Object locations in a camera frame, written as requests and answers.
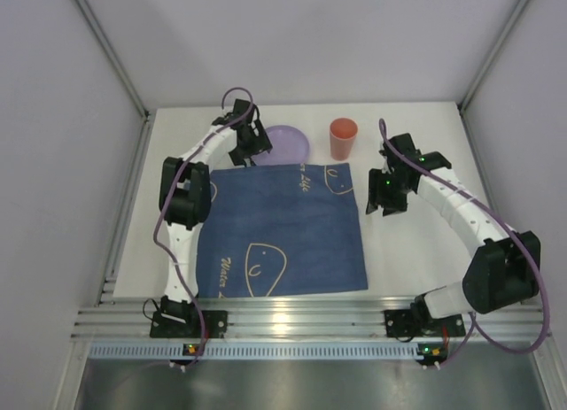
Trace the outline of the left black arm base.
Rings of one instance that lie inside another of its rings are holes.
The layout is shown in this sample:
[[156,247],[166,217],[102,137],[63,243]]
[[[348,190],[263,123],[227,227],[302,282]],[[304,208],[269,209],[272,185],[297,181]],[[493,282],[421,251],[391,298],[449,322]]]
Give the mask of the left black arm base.
[[[226,311],[205,310],[205,338],[221,338],[227,331],[228,316]],[[187,317],[155,312],[151,320],[150,338],[178,339],[200,338],[202,324],[194,310]]]

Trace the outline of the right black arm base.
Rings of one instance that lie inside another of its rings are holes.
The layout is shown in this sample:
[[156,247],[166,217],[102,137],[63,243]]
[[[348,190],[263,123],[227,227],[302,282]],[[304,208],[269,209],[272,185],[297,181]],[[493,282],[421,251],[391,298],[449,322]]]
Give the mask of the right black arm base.
[[453,315],[443,319],[419,321],[409,309],[384,310],[386,336],[399,340],[420,337],[450,338],[466,335],[461,315]]

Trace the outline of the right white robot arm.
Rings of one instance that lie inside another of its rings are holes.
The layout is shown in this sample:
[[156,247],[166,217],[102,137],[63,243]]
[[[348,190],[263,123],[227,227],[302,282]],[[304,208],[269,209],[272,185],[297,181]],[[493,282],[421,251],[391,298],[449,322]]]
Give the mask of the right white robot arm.
[[476,205],[439,152],[421,153],[409,133],[382,142],[384,166],[369,170],[367,213],[404,213],[415,193],[463,242],[471,261],[464,277],[415,298],[416,318],[429,322],[460,313],[491,313],[536,296],[540,240],[517,233]]

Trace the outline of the blue embroidered cloth placemat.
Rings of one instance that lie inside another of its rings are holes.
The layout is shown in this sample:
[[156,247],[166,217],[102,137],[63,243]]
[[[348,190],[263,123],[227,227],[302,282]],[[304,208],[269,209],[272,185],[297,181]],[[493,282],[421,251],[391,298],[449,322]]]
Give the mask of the blue embroidered cloth placemat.
[[200,298],[262,298],[366,290],[351,169],[254,166],[211,175],[198,241]]

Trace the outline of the purple plastic plate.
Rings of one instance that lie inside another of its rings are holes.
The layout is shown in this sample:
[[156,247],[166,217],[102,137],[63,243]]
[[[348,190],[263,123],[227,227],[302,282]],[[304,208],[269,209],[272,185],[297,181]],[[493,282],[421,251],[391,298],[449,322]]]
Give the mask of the purple plastic plate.
[[275,125],[266,129],[272,144],[271,151],[265,151],[252,158],[258,166],[297,165],[307,163],[310,144],[303,132],[289,125]]

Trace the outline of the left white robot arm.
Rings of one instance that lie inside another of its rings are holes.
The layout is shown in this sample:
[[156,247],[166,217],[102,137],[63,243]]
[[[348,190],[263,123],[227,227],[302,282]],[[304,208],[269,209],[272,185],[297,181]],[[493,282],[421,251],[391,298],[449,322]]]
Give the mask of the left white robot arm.
[[225,157],[243,166],[271,150],[258,106],[237,99],[189,151],[164,160],[153,240],[168,258],[164,295],[169,302],[192,305],[198,294],[198,238],[212,207],[212,171]]

